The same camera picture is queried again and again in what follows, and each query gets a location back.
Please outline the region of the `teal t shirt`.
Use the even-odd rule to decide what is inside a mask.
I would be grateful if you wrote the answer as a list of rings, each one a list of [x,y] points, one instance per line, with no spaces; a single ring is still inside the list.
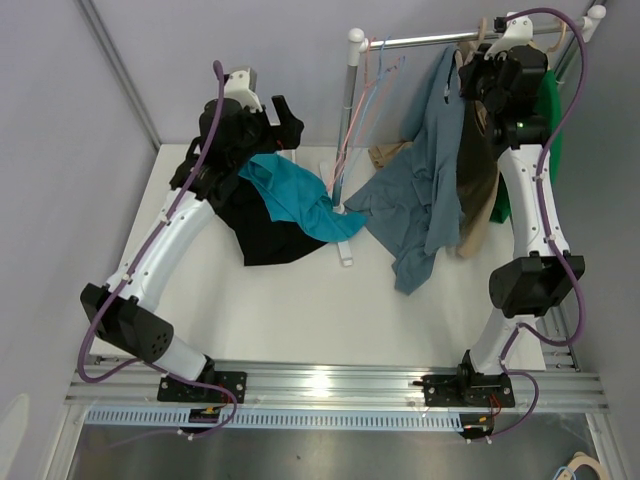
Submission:
[[[273,221],[297,224],[309,237],[347,241],[366,224],[359,213],[337,213],[322,180],[278,154],[257,154],[240,170],[258,191]]]

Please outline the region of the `black t shirt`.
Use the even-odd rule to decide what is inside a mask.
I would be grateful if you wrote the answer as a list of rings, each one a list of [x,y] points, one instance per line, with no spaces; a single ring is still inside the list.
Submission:
[[[246,267],[288,264],[325,245],[295,222],[273,221],[260,193],[246,179],[240,178],[226,202],[214,211],[235,233]]]

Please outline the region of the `grey blue t shirt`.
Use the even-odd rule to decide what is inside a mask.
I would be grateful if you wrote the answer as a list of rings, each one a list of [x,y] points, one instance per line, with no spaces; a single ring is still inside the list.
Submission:
[[[431,276],[436,254],[460,240],[456,168],[465,117],[456,53],[446,47],[414,96],[401,137],[410,145],[344,201],[393,255],[394,288],[410,295]]]

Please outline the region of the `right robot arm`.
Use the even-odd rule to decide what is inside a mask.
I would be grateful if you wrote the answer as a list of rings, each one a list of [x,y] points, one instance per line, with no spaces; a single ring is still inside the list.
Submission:
[[[513,347],[526,336],[563,344],[543,336],[536,323],[577,291],[585,261],[571,253],[555,210],[551,127],[536,110],[547,72],[546,54],[530,45],[495,52],[488,44],[460,71],[462,97],[481,102],[487,111],[485,136],[508,192],[514,254],[490,275],[493,311],[455,374],[419,380],[429,407],[512,408]]]

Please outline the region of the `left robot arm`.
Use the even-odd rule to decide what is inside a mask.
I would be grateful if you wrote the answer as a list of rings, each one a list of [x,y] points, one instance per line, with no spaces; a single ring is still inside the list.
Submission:
[[[137,251],[103,284],[87,284],[80,301],[90,322],[77,359],[77,372],[93,382],[84,368],[94,340],[106,342],[166,375],[167,383],[194,401],[214,391],[214,361],[180,339],[171,323],[155,311],[175,267],[201,230],[211,222],[239,184],[239,172],[256,154],[293,150],[300,144],[303,122],[284,96],[272,99],[278,118],[271,124],[262,110],[251,111],[224,96],[209,101],[200,116],[200,133],[177,167],[170,191],[155,223]]]

